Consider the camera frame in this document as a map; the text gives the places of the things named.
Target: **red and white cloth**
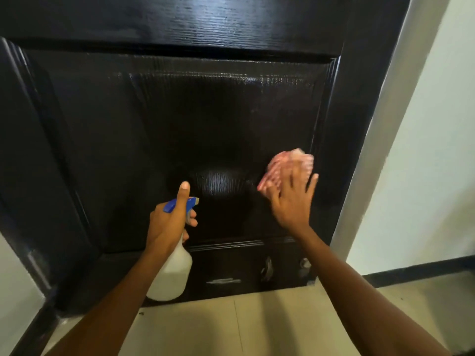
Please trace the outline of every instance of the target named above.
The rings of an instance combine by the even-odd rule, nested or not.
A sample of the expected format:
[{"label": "red and white cloth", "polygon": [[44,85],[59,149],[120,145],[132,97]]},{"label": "red and white cloth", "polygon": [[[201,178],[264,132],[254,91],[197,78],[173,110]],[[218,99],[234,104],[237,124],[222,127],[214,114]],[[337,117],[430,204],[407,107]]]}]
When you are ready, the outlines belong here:
[{"label": "red and white cloth", "polygon": [[301,149],[282,151],[270,160],[269,165],[267,166],[267,172],[262,177],[261,182],[259,182],[258,191],[265,191],[267,188],[267,181],[271,181],[276,186],[277,190],[280,191],[282,186],[282,179],[280,177],[282,165],[294,160],[302,161],[302,171],[306,173],[308,180],[313,170],[313,155],[306,154]]}]

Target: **black door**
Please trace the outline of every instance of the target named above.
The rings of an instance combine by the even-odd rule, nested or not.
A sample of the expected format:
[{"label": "black door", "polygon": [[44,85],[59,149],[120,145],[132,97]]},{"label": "black door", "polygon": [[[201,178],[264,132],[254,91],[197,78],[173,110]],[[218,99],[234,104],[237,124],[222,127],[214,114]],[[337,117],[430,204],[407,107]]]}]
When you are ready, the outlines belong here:
[{"label": "black door", "polygon": [[177,301],[312,281],[256,186],[312,153],[330,242],[409,0],[3,2],[0,226],[61,311],[125,275],[183,180],[201,200]]}]

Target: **spray bottle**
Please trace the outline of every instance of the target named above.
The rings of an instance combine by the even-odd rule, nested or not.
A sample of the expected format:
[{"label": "spray bottle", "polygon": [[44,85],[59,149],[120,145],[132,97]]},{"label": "spray bottle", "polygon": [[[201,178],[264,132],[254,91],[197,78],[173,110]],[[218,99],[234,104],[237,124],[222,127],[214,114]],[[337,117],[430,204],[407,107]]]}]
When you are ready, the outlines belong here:
[{"label": "spray bottle", "polygon": [[[175,209],[176,199],[171,200],[163,207],[163,211],[170,213]],[[198,197],[190,197],[186,203],[186,221],[190,221],[190,211],[199,202]],[[156,301],[169,301],[180,296],[185,291],[186,281],[190,274],[193,260],[183,247],[183,233],[175,250],[171,253],[159,273],[151,283],[147,297]]]}]

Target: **bottle body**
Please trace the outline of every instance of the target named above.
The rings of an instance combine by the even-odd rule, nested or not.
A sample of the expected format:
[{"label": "bottle body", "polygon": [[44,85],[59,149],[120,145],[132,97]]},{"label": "bottle body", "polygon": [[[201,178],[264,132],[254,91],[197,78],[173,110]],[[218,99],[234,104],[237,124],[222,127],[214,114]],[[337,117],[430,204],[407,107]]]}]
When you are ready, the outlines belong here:
[{"label": "bottle body", "polygon": [[185,291],[193,260],[183,247],[183,235],[168,260],[153,280],[147,297],[156,301],[176,299]]}]

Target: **cloth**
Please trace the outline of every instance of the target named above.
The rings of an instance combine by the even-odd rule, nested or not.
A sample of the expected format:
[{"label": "cloth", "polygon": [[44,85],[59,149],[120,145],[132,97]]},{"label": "cloth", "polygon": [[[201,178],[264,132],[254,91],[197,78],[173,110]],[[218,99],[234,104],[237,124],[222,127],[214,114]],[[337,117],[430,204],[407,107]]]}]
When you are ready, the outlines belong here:
[{"label": "cloth", "polygon": [[282,151],[281,153],[275,155],[272,160],[270,160],[269,165],[267,166],[267,172],[262,177],[261,182],[259,182],[258,191],[265,191],[267,188],[267,181],[271,181],[276,186],[277,190],[280,191],[282,186],[282,179],[280,177],[282,165],[288,161],[294,160],[302,161],[302,169],[303,172],[306,173],[308,180],[313,170],[313,155],[306,154],[301,149]]}]

